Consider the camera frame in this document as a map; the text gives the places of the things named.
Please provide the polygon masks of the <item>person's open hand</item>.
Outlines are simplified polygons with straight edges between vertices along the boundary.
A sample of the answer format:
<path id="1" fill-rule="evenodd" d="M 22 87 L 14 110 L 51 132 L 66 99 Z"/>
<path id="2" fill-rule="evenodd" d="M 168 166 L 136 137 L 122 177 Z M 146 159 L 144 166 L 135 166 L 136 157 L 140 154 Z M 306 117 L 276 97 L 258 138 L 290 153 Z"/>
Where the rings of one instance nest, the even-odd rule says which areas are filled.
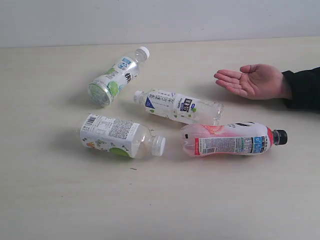
<path id="1" fill-rule="evenodd" d="M 220 69 L 214 77 L 217 85 L 246 99 L 292 99 L 292 91 L 284 75 L 271 65 L 245 65 L 239 71 Z"/>

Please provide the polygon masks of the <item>black sleeved forearm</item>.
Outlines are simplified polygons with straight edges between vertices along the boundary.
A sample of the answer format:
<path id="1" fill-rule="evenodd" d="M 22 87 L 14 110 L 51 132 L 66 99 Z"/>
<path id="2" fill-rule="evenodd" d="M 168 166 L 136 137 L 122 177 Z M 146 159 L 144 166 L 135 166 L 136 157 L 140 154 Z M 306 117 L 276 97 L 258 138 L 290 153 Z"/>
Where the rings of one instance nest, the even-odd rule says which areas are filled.
<path id="1" fill-rule="evenodd" d="M 320 110 L 320 68 L 282 72 L 291 90 L 291 99 L 283 99 L 289 109 Z"/>

